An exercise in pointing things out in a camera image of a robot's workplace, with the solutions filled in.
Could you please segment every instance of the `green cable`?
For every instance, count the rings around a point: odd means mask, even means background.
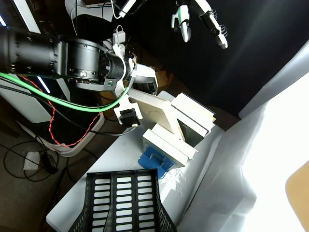
[[[58,103],[59,105],[63,105],[63,106],[66,106],[68,108],[71,108],[71,109],[74,109],[74,110],[79,110],[79,111],[86,111],[86,112],[95,112],[95,113],[98,113],[98,112],[103,112],[103,111],[107,111],[109,109],[112,109],[114,106],[116,106],[120,100],[129,92],[130,90],[130,87],[126,87],[124,92],[121,94],[121,96],[115,100],[113,103],[111,103],[110,105],[108,106],[105,106],[103,108],[98,108],[98,109],[91,109],[91,108],[85,108],[85,107],[80,107],[80,106],[76,106],[76,105],[72,105],[72,104],[69,104],[67,102],[64,102],[64,101],[61,101],[57,98],[54,98],[53,96],[50,96],[46,93],[43,93],[41,91],[39,91],[38,89],[32,87],[31,85],[28,85],[27,83],[19,80],[19,79],[16,79],[15,77],[12,77],[11,75],[8,75],[8,74],[5,74],[5,73],[2,73],[0,72],[0,76],[5,78],[5,79],[8,79],[16,84],[19,84],[20,86],[40,95],[41,97],[44,97],[52,102],[55,102],[55,103]]]

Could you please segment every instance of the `black crate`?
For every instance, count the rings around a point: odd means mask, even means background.
[[[87,173],[84,208],[69,232],[175,232],[157,170]]]

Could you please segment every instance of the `dark wall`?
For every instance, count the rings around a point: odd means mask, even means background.
[[[170,30],[173,0],[148,0],[119,23],[180,78],[198,101],[234,115],[309,39],[307,0],[209,0],[228,29],[220,49],[191,12],[190,42]]]

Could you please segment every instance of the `table surface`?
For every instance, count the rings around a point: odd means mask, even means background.
[[[143,152],[142,125],[131,133],[120,136],[91,166],[87,173],[142,169],[138,159]],[[159,180],[160,197],[170,218],[178,224],[192,200],[213,158],[224,131],[215,126],[197,146],[199,151],[185,167],[173,169]],[[67,232],[84,206],[86,173],[68,191],[46,217],[47,223],[57,232]]]

